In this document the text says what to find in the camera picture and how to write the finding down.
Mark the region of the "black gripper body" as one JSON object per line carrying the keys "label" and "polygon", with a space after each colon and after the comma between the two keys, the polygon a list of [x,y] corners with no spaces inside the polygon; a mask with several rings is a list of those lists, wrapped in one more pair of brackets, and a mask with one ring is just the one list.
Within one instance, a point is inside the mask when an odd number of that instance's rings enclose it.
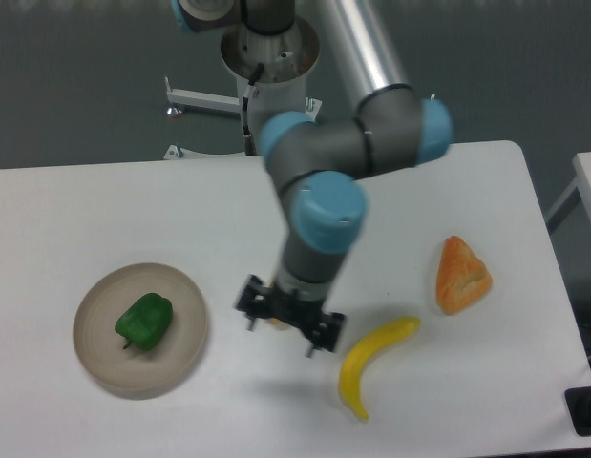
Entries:
{"label": "black gripper body", "polygon": [[325,300],[309,300],[299,289],[285,292],[274,284],[263,285],[259,292],[261,298],[261,318],[274,319],[299,329],[310,341],[320,341],[322,331],[322,311]]}

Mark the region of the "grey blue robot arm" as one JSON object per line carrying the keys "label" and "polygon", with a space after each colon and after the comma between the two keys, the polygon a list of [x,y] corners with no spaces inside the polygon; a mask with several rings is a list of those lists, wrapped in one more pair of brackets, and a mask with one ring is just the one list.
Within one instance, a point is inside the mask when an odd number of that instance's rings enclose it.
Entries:
{"label": "grey blue robot arm", "polygon": [[453,140],[450,113],[414,93],[370,2],[318,5],[355,110],[326,124],[306,94],[320,42],[294,2],[176,1],[172,10],[185,31],[222,30],[222,61],[238,93],[168,88],[170,112],[237,115],[244,152],[264,161],[287,224],[273,282],[250,277],[236,307],[251,322],[276,319],[297,328],[312,350],[331,351],[345,317],[323,305],[366,217],[358,182],[443,157]]}

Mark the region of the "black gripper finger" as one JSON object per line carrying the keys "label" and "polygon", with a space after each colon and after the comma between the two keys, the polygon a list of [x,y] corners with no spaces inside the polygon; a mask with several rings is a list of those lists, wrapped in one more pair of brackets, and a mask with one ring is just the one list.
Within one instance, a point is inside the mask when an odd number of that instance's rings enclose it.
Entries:
{"label": "black gripper finger", "polygon": [[304,336],[310,341],[306,357],[311,359],[315,351],[333,353],[338,343],[346,316],[341,313],[320,312],[304,328]]}
{"label": "black gripper finger", "polygon": [[256,275],[250,275],[236,301],[235,309],[248,319],[247,330],[253,331],[257,320],[271,318],[271,289]]}

